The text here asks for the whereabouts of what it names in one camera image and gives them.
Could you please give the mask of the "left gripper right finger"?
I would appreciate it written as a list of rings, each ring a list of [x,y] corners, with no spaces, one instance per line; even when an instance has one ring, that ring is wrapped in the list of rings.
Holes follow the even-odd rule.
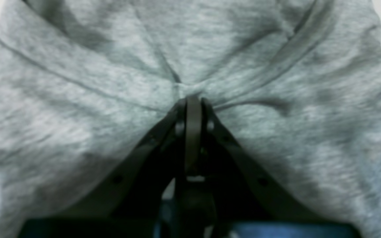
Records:
[[[257,166],[216,116],[207,99],[187,98],[187,177],[210,186],[217,236],[238,238],[358,238],[298,202]]]

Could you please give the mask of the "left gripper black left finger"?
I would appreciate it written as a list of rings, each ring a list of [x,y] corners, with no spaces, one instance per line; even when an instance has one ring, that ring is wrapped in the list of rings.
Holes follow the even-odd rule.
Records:
[[[162,194],[183,172],[187,101],[179,100],[83,200],[59,215],[29,220],[20,238],[163,238]]]

